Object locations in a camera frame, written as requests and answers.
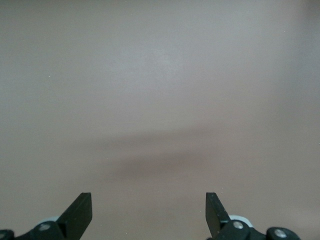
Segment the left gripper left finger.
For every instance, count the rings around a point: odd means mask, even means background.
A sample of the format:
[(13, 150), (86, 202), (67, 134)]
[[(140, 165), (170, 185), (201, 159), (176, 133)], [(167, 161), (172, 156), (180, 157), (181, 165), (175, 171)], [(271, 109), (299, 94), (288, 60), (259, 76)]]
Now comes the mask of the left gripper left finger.
[(39, 223), (30, 231), (16, 236), (11, 229), (2, 229), (2, 240), (79, 240), (93, 218), (92, 194), (81, 193), (56, 220)]

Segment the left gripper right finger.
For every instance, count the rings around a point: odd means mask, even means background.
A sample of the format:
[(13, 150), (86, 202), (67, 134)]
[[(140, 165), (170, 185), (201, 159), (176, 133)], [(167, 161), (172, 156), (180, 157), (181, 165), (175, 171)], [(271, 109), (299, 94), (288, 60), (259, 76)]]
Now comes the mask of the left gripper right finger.
[(270, 227), (266, 233), (257, 231), (251, 222), (242, 216), (229, 215), (215, 192), (205, 196), (205, 219), (211, 240), (299, 240), (292, 230)]

